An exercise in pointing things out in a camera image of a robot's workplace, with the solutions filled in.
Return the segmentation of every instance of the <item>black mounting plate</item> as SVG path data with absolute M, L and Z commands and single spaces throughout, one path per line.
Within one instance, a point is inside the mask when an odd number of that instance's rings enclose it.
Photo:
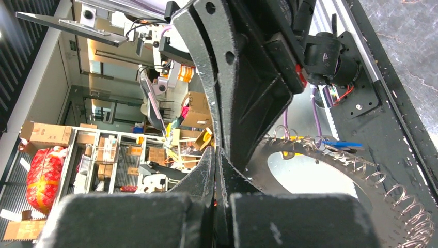
M 338 40 L 345 46 L 341 54 L 352 57 L 361 66 L 361 72 L 354 82 L 354 90 L 349 94 L 354 95 L 354 97 L 346 96 L 337 106 L 342 108 L 347 119 L 352 119 L 376 108 L 380 104 L 380 100 L 373 87 L 371 76 L 364 68 L 364 61 L 351 33 L 343 32 Z M 340 96 L 345 92 L 347 92 L 346 89 L 338 88 Z

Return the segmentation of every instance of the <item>spiral binding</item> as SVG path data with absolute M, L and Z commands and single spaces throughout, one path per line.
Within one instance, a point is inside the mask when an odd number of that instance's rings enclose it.
M 275 128 L 270 145 L 279 139 L 277 138 L 277 131 L 280 129 L 283 129 L 285 132 L 285 137 L 281 138 L 285 140 L 285 143 L 301 143 L 307 149 L 319 150 L 328 154 L 329 156 L 333 157 L 334 160 L 342 162 L 344 166 L 348 166 L 349 168 L 352 167 L 350 168 L 351 171 L 359 176 L 362 176 L 361 178 L 363 178 L 363 180 L 370 186 L 378 188 L 379 186 L 383 185 L 383 182 L 385 182 L 387 178 L 389 178 L 388 173 L 382 171 L 373 172 L 370 175 L 363 177 L 365 172 L 367 170 L 369 171 L 369 167 L 374 168 L 375 170 L 377 165 L 365 160 L 363 157 L 357 157 L 351 153 L 338 150 L 327 145 L 322 146 L 321 142 L 323 140 L 334 139 L 330 136 L 315 138 L 306 136 L 302 139 L 299 139 L 296 130 L 287 129 L 285 126 L 280 125 Z M 293 131 L 296 134 L 295 139 L 290 138 L 290 131 Z M 396 190 L 401 191 L 401 194 L 394 199 L 392 195 Z M 406 242 L 398 245 L 397 248 L 426 247 L 435 232 L 435 224 L 431 220 L 432 215 L 425 211 L 424 205 L 419 202 L 418 198 L 415 195 L 409 195 L 405 186 L 401 184 L 394 184 L 389 190 L 386 191 L 383 200 L 389 203 L 393 210 L 396 207 L 401 207 L 400 204 L 405 201 L 410 203 L 401 211 L 400 215 L 398 216 L 398 219 L 404 223 L 404 230 L 408 233 L 408 235 L 405 237 Z M 404 221 L 401 219 L 403 216 L 408 216 L 410 218 Z

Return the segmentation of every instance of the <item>red gift bag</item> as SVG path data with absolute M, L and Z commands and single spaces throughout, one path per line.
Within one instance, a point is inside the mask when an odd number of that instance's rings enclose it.
M 62 147 L 38 150 L 27 174 L 27 202 L 43 214 L 49 214 L 58 191 L 67 150 Z

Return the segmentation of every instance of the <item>black slatted wall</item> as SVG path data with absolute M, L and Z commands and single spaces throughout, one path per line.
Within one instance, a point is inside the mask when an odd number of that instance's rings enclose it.
M 53 16 L 60 0 L 0 0 L 0 138 L 48 28 L 15 12 Z

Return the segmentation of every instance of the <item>marble surface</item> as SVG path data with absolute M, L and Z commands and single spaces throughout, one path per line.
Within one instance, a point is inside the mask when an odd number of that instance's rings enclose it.
M 359 1 L 438 149 L 438 1 Z

